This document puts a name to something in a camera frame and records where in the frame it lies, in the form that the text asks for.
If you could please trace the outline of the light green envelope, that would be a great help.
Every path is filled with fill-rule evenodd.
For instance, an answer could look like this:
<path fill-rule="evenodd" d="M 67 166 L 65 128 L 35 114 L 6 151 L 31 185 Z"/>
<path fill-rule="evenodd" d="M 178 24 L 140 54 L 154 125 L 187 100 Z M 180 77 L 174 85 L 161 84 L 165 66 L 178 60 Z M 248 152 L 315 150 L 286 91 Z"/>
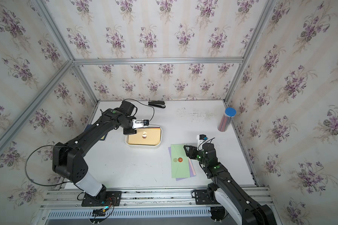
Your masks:
<path fill-rule="evenodd" d="M 174 179 L 190 177 L 189 161 L 183 144 L 171 145 L 171 176 Z"/>

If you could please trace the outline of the lilac purple envelope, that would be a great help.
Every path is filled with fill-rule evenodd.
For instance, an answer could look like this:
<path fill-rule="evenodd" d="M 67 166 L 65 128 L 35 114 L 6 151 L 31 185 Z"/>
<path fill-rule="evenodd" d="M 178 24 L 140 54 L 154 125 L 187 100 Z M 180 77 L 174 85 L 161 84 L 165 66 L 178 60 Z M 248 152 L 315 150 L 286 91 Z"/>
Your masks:
<path fill-rule="evenodd" d="M 168 150 L 169 150 L 170 160 L 171 160 L 171 147 L 169 147 Z M 180 180 L 184 180 L 184 179 L 187 179 L 187 178 L 183 178 L 183 179 L 175 179 L 175 180 L 176 180 L 176 181 L 180 181 Z"/>

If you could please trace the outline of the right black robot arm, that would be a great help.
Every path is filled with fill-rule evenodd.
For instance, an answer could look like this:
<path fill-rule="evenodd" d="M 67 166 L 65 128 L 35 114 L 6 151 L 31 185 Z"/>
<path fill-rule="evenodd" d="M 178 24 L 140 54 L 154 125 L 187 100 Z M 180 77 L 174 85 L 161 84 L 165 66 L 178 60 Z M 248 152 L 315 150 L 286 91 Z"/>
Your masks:
<path fill-rule="evenodd" d="M 191 145 L 184 146 L 187 157 L 197 160 L 212 181 L 206 190 L 192 191 L 196 204 L 220 205 L 212 208 L 213 220 L 222 220 L 229 215 L 237 225 L 276 225 L 272 209 L 258 203 L 237 184 L 227 168 L 218 161 L 214 145 L 204 143 L 200 147 L 202 150 Z"/>

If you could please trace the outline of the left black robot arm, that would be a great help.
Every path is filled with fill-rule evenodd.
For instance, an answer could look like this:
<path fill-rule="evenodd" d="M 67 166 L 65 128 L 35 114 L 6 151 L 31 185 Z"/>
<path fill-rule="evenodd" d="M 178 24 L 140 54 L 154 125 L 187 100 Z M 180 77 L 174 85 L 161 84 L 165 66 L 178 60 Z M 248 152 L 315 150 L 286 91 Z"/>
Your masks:
<path fill-rule="evenodd" d="M 135 134 L 132 116 L 134 104 L 123 101 L 120 107 L 107 109 L 87 130 L 66 143 L 53 147 L 52 170 L 76 185 L 97 202 L 106 201 L 106 187 L 90 173 L 84 159 L 89 150 L 108 132 L 122 127 L 125 135 Z"/>

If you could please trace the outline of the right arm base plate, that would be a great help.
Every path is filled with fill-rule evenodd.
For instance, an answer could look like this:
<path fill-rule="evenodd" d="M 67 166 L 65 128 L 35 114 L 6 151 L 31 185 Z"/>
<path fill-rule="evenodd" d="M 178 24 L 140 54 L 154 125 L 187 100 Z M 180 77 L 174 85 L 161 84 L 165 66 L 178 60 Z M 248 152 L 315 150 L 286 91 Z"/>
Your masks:
<path fill-rule="evenodd" d="M 196 205 L 219 205 L 219 202 L 215 198 L 215 192 L 210 188 L 194 189 L 191 191 L 191 196 L 195 200 Z"/>

